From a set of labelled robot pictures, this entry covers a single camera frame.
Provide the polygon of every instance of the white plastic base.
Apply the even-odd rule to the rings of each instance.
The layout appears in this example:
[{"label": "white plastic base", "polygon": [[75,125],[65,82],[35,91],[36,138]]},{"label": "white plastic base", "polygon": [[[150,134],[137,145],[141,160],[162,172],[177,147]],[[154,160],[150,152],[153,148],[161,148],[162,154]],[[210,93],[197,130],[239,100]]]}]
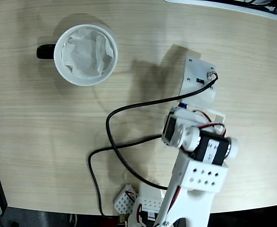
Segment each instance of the white plastic base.
[{"label": "white plastic base", "polygon": [[134,202],[126,194],[126,191],[130,191],[135,194],[131,197],[134,201],[136,200],[136,192],[130,184],[126,184],[121,192],[116,196],[114,200],[114,208],[119,214],[132,214]]},{"label": "white plastic base", "polygon": [[256,9],[250,9],[246,7],[219,3],[219,2],[205,1],[205,0],[165,0],[165,1],[171,2],[171,3],[182,3],[182,4],[190,4],[190,5],[197,5],[197,6],[209,6],[209,7],[221,8],[221,9],[230,9],[230,10],[250,13],[250,14],[254,14],[262,17],[268,17],[268,18],[277,20],[277,15],[275,14],[263,12]]}]

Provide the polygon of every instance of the mug handle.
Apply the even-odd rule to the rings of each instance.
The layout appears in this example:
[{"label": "mug handle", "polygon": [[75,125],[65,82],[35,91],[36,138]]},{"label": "mug handle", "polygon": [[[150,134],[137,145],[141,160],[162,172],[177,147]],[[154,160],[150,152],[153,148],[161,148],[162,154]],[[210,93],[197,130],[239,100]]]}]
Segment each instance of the mug handle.
[{"label": "mug handle", "polygon": [[39,59],[54,59],[55,44],[41,45],[36,50],[36,56]]}]

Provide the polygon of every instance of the wood grain surface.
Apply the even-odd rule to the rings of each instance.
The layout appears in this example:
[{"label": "wood grain surface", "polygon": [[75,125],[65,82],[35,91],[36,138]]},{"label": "wood grain surface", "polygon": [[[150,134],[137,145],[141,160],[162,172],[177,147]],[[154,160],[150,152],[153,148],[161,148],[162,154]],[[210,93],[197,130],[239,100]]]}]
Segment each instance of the wood grain surface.
[{"label": "wood grain surface", "polygon": [[[68,28],[103,23],[116,34],[113,75],[93,87],[66,82],[36,58]],[[163,0],[0,0],[0,178],[9,206],[99,214],[86,157],[109,145],[106,116],[177,95],[186,55],[218,68],[213,108],[240,142],[212,212],[277,205],[277,21]],[[117,142],[160,133],[173,103],[112,119]],[[147,179],[167,185],[177,150],[160,140],[122,150]],[[93,168],[104,212],[125,183],[138,181],[112,151]]]}]

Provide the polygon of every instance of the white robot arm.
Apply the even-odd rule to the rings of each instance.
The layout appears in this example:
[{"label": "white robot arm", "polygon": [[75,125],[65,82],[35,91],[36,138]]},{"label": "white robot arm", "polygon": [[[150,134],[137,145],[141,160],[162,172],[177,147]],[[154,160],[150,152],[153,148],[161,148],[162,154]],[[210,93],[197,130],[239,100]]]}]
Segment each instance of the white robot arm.
[{"label": "white robot arm", "polygon": [[[180,94],[204,86],[215,74],[214,66],[187,57]],[[128,219],[129,227],[169,227],[180,218],[186,219],[187,227],[207,226],[214,195],[228,172],[224,160],[235,158],[238,150],[236,139],[225,138],[225,116],[208,109],[214,95],[213,87],[197,97],[180,100],[178,106],[171,108],[162,141],[178,148],[179,153],[168,189],[162,200],[160,190],[142,183]],[[186,103],[214,113],[215,122],[200,110],[188,110]]]}]

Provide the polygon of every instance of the white bracket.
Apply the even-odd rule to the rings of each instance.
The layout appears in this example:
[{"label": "white bracket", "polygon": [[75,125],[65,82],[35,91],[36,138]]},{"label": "white bracket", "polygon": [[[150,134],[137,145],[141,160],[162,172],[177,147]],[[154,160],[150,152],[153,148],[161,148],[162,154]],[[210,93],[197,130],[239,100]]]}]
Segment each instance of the white bracket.
[{"label": "white bracket", "polygon": [[[194,92],[210,83],[211,80],[208,79],[208,73],[211,71],[216,71],[214,65],[198,58],[187,56],[185,59],[184,77],[179,95]],[[198,95],[180,101],[201,109],[209,109],[214,102],[215,94],[216,84]]]},{"label": "white bracket", "polygon": [[218,166],[190,159],[181,187],[216,193],[220,191],[227,173],[228,166],[225,163]]}]

